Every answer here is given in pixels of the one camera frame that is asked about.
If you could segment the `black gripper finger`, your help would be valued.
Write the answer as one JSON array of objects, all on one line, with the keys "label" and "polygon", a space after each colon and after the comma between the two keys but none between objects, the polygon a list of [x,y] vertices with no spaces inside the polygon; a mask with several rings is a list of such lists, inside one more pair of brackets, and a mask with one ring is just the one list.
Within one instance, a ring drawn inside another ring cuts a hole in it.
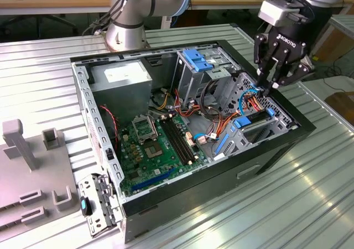
[{"label": "black gripper finger", "polygon": [[265,96],[280,86],[291,85],[309,76],[315,68],[308,54],[302,50],[281,50],[276,59],[275,72],[265,88]]},{"label": "black gripper finger", "polygon": [[254,63],[257,69],[257,86],[266,88],[267,77],[275,61],[273,55],[277,50],[278,42],[272,41],[268,33],[257,34],[254,39]]}]

